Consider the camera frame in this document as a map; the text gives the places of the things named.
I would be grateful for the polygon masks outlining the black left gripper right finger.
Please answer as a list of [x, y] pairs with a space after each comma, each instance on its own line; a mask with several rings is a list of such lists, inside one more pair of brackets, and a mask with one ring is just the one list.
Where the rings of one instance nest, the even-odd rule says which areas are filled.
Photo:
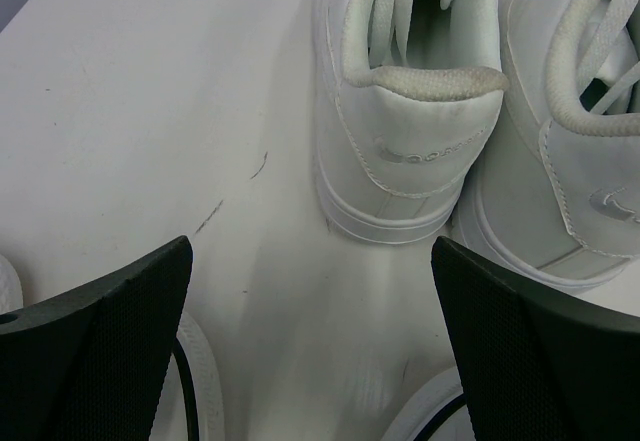
[[433, 278], [478, 440], [636, 440], [639, 319], [447, 237]]

